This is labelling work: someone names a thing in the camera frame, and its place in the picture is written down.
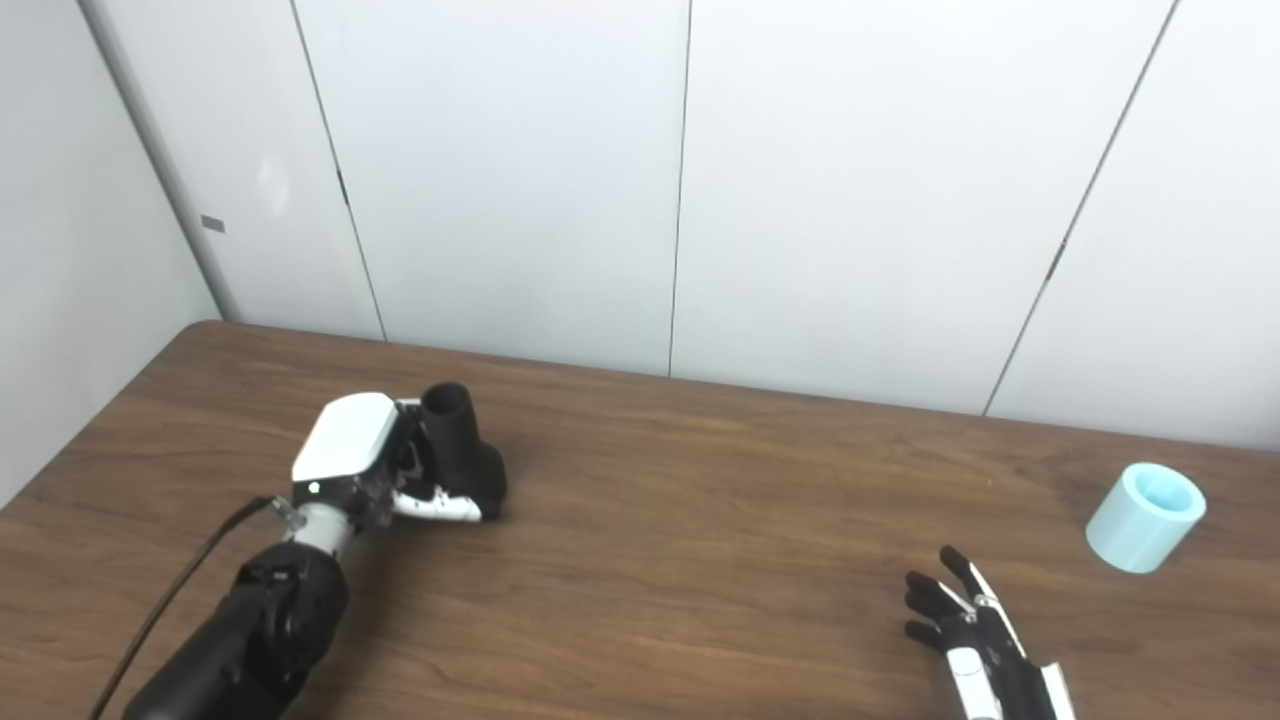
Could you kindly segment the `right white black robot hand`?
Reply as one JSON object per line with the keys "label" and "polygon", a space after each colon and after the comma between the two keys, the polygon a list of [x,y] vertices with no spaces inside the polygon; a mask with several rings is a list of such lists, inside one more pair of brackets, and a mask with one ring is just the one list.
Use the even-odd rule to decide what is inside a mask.
{"label": "right white black robot hand", "polygon": [[904,633],[934,651],[948,669],[965,719],[1075,719],[1059,664],[1032,661],[992,584],[951,544],[940,561],[960,580],[960,594],[919,571],[905,575],[904,603],[915,616]]}

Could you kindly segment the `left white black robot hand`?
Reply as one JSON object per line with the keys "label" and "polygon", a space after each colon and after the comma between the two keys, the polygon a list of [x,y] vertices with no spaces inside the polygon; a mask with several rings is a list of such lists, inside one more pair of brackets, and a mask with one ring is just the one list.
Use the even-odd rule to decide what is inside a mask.
{"label": "left white black robot hand", "polygon": [[497,506],[454,488],[436,460],[417,400],[347,395],[324,406],[294,459],[291,502],[326,506],[356,532],[396,516],[495,520]]}

